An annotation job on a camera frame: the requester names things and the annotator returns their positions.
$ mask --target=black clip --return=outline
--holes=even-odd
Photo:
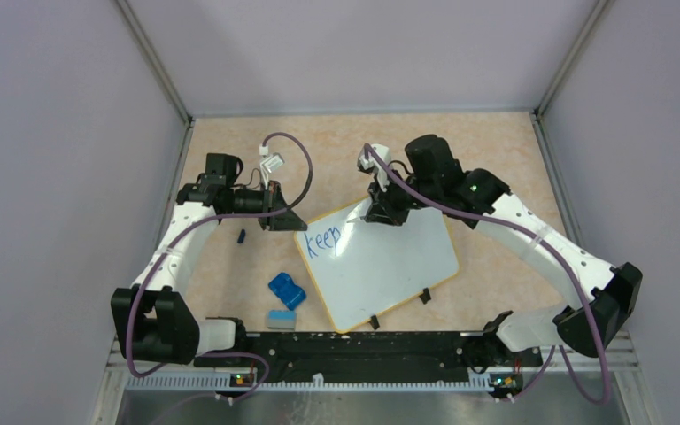
[[[376,319],[376,314],[373,315],[373,316],[371,316],[371,320],[369,321],[369,324],[371,324],[371,327],[372,327],[374,330],[379,329],[379,320]]]
[[[423,304],[426,304],[429,301],[431,301],[431,292],[429,292],[429,288],[424,288],[423,292],[418,296],[418,298],[421,299],[421,302]]]

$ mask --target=white connector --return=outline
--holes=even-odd
[[[279,153],[273,153],[262,158],[259,162],[259,173],[262,175],[262,183],[265,187],[269,183],[269,175],[277,171],[285,161]]]
[[[376,152],[377,155],[379,155],[379,158],[384,161],[384,164],[389,164],[390,161],[392,161],[392,154],[390,153],[390,148],[387,146],[384,146],[383,144],[372,144],[371,145],[372,149]],[[379,183],[379,187],[382,188],[382,192],[387,191],[387,186],[390,185],[390,181],[388,180],[389,178],[387,177],[387,173],[382,170],[382,166],[379,165],[379,163],[376,162],[376,159],[369,155],[367,157],[366,152],[361,149],[361,153],[359,155],[359,169],[363,171],[364,173],[370,173],[371,170],[374,170],[374,178],[376,179],[376,182]]]

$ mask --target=black joint housing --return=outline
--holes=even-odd
[[[500,364],[505,359],[512,357],[512,353],[506,345],[498,338],[497,330],[499,325],[512,314],[512,310],[501,313],[494,319],[486,323],[483,327],[483,334],[478,338],[470,338],[463,345],[463,362],[472,368],[479,367],[483,373],[494,364]]]
[[[233,186],[238,178],[238,167],[243,166],[239,157],[227,153],[208,153],[205,160],[205,175],[217,180],[227,188]]]
[[[280,183],[269,182],[269,187],[263,190],[240,189],[234,192],[234,213],[271,213],[287,208],[288,204],[282,197]],[[293,230],[304,232],[309,226],[298,217],[293,210],[278,215],[259,219],[263,230]]]
[[[462,176],[460,162],[452,156],[450,145],[437,135],[422,135],[406,146],[406,155],[418,182],[444,188]]]
[[[465,179],[455,190],[469,213],[483,215],[494,213],[494,203],[502,195],[509,195],[509,186],[488,170],[476,168],[466,171]],[[479,220],[463,220],[469,228],[475,228]]]
[[[126,337],[131,305],[139,286],[118,288],[111,297],[111,312],[121,355],[127,357]],[[156,318],[146,314],[155,308]],[[199,326],[181,294],[166,286],[146,290],[136,312],[132,353],[134,359],[162,363],[189,364],[197,354]]]
[[[599,328],[601,342],[608,347],[616,333],[635,310],[643,274],[631,263],[613,269],[614,277],[603,290],[594,290],[591,312]],[[583,356],[599,356],[585,318],[584,309],[569,307],[553,318],[561,339]]]

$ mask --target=blue eraser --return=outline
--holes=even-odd
[[[285,272],[278,274],[267,286],[289,310],[295,310],[306,299],[304,290]]]
[[[296,329],[296,312],[272,310],[267,314],[267,328],[281,330]]]

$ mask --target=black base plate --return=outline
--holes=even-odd
[[[446,383],[468,380],[468,359],[493,349],[494,338],[447,332],[248,333],[232,351],[251,352],[270,365],[268,382],[305,383],[322,373],[326,383]],[[508,353],[489,366],[542,365],[532,350]],[[196,358],[195,367],[250,367],[251,359]],[[263,367],[256,362],[255,367]]]

